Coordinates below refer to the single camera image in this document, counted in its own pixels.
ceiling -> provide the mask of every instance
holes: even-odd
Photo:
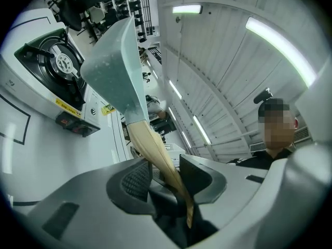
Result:
[[[203,5],[202,14],[182,15],[177,23],[172,7],[193,3]],[[221,162],[250,156],[248,146],[261,141],[253,99],[267,87],[301,118],[294,103],[307,88],[304,81],[271,44],[245,28],[249,17],[268,24],[319,72],[329,49],[300,0],[158,0],[158,12],[163,82],[193,154]],[[211,146],[204,146],[193,115]]]

ceiling light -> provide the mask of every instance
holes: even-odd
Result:
[[[174,6],[173,13],[200,14],[200,13],[202,13],[202,9],[203,9],[203,7],[201,5]]]
[[[171,81],[170,81],[170,84],[171,84],[172,88],[174,89],[175,93],[177,94],[177,96],[181,100],[182,99],[182,95],[180,94],[180,92],[176,89],[176,87],[174,86],[174,84]]]
[[[152,72],[154,73],[154,75],[156,76],[156,78],[158,79],[158,76],[156,74],[156,72],[154,70],[152,70]]]
[[[309,87],[316,79],[316,73],[308,60],[300,53],[298,49],[279,32],[275,31],[266,24],[254,18],[249,18],[245,27],[267,40],[280,53],[285,56],[300,74],[307,87]]]
[[[168,110],[170,110],[171,115],[173,116],[174,120],[176,121],[175,116],[174,116],[174,114],[173,114],[171,108],[168,107]]]
[[[185,133],[182,131],[182,135],[183,135],[183,137],[185,138],[185,140],[186,140],[186,142],[187,142],[187,144],[188,144],[188,147],[189,148],[191,148],[191,145],[190,145],[190,143],[189,143],[189,141],[188,141],[188,138],[186,137],[186,135],[185,135]]]
[[[200,123],[199,120],[197,119],[196,115],[193,117],[193,120],[195,121],[195,123],[196,123],[196,125],[197,125],[199,131],[201,131],[201,133],[202,133],[202,135],[203,135],[203,137],[204,137],[206,143],[209,144],[209,145],[211,145],[211,141],[210,141],[208,135],[206,134],[206,132],[204,131],[203,126],[201,125],[201,123]]]

stove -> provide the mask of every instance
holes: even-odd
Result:
[[[64,129],[88,136],[100,129],[100,96],[82,79],[84,57],[52,14],[21,14],[0,50],[0,84]]]
[[[25,44],[15,56],[52,93],[82,110],[87,84],[79,70],[84,60],[68,40],[66,30],[56,30]]]

yellow warning label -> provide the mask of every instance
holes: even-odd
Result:
[[[114,111],[115,111],[115,108],[113,106],[111,106],[110,104],[102,107],[102,114],[103,115],[108,115],[108,114],[110,114]]]
[[[56,104],[60,106],[61,108],[65,109],[66,111],[70,112],[71,114],[77,116],[78,118],[81,118],[81,113],[77,111],[76,109],[72,108],[71,106],[65,104],[60,99],[56,99]]]

black jacket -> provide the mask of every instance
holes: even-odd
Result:
[[[277,154],[275,158],[272,158],[266,151],[257,151],[253,153],[253,157],[249,159],[234,159],[228,162],[228,164],[235,163],[237,166],[256,168],[268,170],[270,169],[272,162],[279,159],[288,158],[292,152],[287,148],[284,148]]]

